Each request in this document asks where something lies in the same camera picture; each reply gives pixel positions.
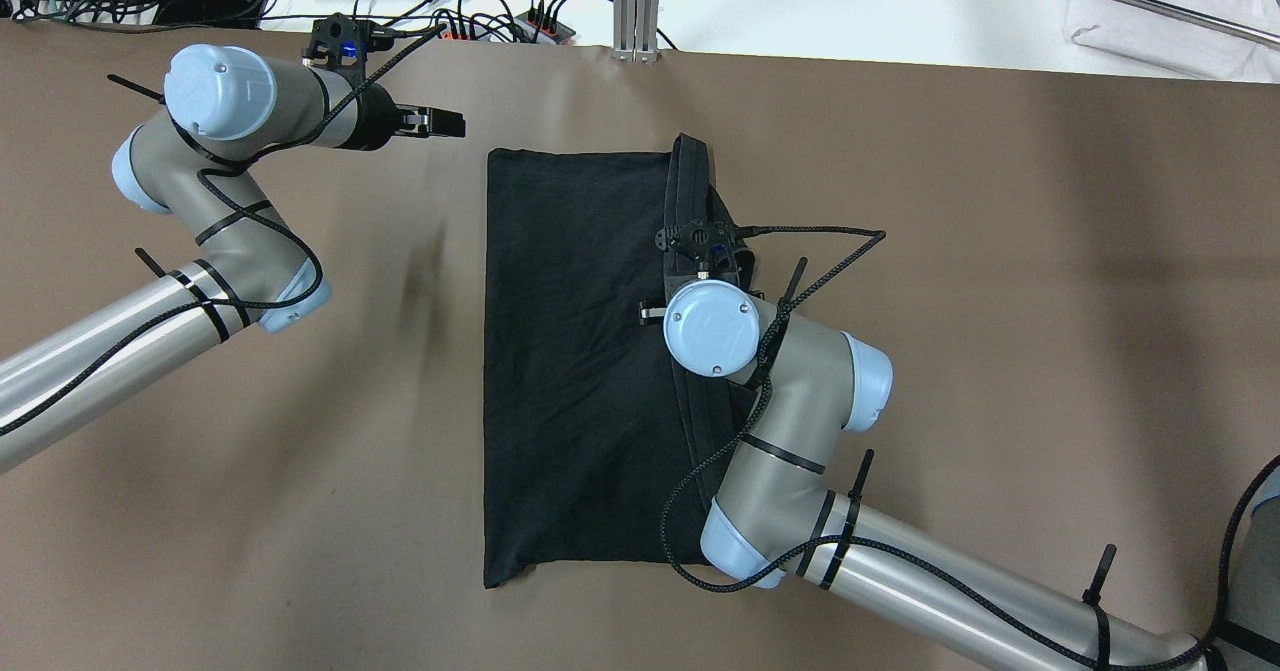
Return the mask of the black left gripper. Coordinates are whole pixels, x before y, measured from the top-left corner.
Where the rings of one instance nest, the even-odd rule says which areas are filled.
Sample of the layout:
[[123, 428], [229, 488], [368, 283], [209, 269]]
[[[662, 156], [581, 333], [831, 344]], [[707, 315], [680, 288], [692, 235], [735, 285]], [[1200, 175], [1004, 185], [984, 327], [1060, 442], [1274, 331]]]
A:
[[370, 86], [360, 93], [355, 129], [349, 149], [375, 151], [396, 134], [406, 138], [465, 138], [467, 127], [461, 111], [396, 102], [381, 86]]

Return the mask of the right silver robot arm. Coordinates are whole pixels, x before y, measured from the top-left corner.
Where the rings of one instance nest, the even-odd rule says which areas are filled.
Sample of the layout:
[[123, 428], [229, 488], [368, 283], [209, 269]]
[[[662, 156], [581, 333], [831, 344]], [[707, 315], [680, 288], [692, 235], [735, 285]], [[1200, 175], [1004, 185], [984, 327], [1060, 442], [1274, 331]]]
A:
[[714, 593], [800, 580], [992, 670], [1275, 670], [1277, 461], [1251, 479], [1224, 533], [1213, 611], [1196, 635], [1160, 635], [1111, 615], [1107, 547], [1085, 590], [1065, 595], [955, 549], [865, 498], [874, 453], [851, 487], [826, 470], [845, 433], [869, 430], [890, 402], [879, 350], [736, 286], [689, 282], [666, 302], [662, 333], [680, 368], [754, 392], [745, 426], [712, 458], [728, 467], [700, 547], [726, 576]]

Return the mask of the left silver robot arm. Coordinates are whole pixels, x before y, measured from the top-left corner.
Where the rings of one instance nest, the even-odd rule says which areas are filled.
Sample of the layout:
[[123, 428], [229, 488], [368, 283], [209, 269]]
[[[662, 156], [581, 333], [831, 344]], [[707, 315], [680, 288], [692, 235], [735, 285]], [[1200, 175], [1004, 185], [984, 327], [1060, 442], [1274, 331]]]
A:
[[189, 237], [192, 260], [3, 362], [3, 470], [51, 449], [169, 373], [253, 328], [275, 333], [332, 297], [317, 252], [253, 168], [288, 150], [374, 151], [460, 138], [461, 111], [396, 100], [385, 69], [283, 61], [229, 45], [175, 53], [163, 106], [118, 147], [123, 197]]

